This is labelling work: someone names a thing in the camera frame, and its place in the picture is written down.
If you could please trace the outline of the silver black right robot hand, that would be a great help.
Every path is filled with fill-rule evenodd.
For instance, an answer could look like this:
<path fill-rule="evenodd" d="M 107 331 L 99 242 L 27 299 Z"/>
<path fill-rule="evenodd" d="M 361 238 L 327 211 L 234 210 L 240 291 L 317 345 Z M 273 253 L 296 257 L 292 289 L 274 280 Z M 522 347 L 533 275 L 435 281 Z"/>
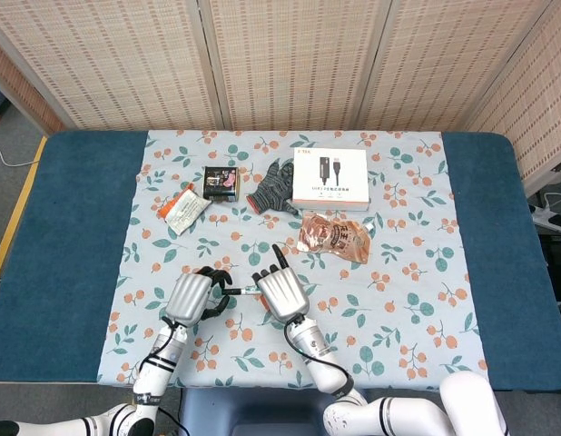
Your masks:
<path fill-rule="evenodd" d="M 281 248 L 275 243 L 271 248 L 277 262 L 271 264 L 268 270 L 253 273 L 251 278 L 264 296 L 274 318 L 278 322 L 287 323 L 304 317 L 310 309 L 310 301 Z"/>

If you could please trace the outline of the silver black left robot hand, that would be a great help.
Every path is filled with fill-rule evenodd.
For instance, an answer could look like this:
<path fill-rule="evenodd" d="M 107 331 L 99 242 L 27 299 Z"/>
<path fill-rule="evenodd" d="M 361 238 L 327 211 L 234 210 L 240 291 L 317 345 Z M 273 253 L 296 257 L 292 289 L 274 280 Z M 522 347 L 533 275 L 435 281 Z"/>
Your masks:
<path fill-rule="evenodd" d="M 214 308 L 208 308 L 212 288 L 216 285 L 222 291 L 226 285 L 232 285 L 230 274 L 210 266 L 203 266 L 197 272 L 183 273 L 176 281 L 165 309 L 165 318 L 171 324 L 188 328 L 200 321 L 220 316 L 227 308 L 230 296 L 223 295 Z"/>

